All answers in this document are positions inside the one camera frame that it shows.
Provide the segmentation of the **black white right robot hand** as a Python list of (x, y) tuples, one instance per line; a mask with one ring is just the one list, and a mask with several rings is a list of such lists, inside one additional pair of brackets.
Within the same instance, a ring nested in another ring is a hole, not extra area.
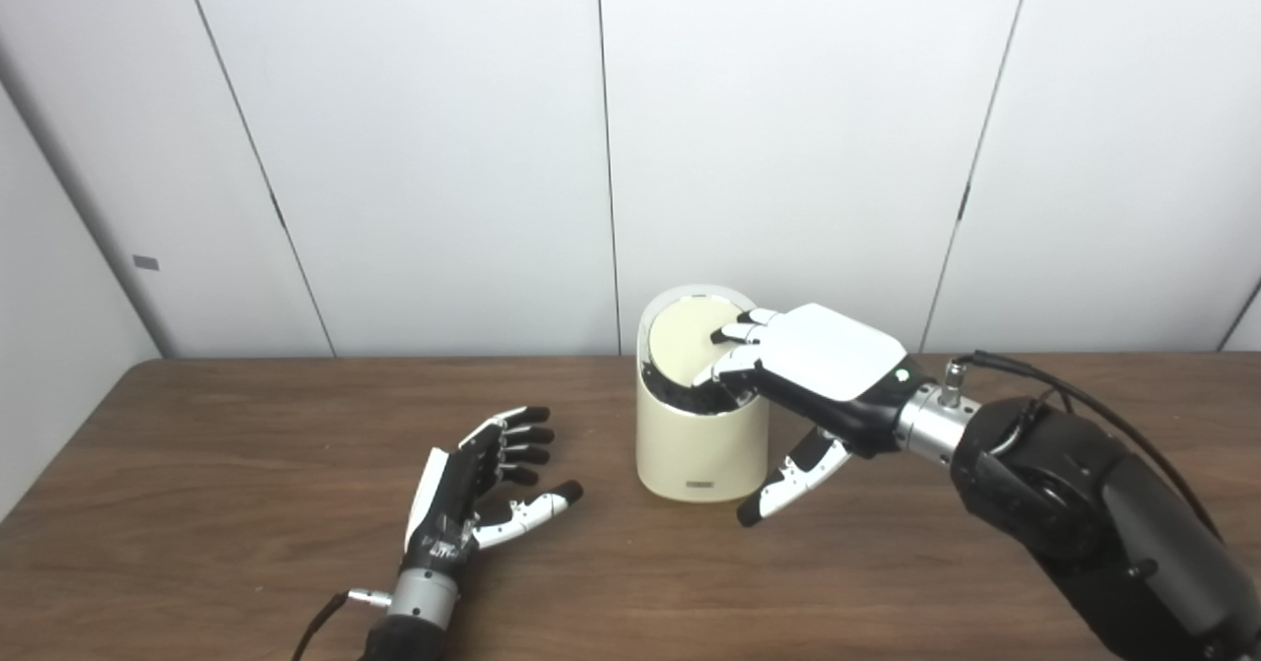
[(757, 307), (707, 338), (731, 349), (691, 386), (757, 394), (815, 424), (739, 505), (747, 529), (823, 484), (851, 455), (900, 452), (902, 409), (932, 381), (900, 341), (818, 303), (789, 312)]

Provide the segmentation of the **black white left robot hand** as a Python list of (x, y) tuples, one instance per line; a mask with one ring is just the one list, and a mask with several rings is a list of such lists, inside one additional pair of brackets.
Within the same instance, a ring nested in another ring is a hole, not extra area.
[(487, 418), (453, 450), (433, 447), (404, 530), (398, 571), (433, 571), (459, 579), (472, 558), (559, 517), (584, 494), (566, 481), (527, 500), (508, 500), (482, 511), (479, 505), (499, 484), (533, 487), (537, 467), (549, 464), (546, 406), (522, 406)]

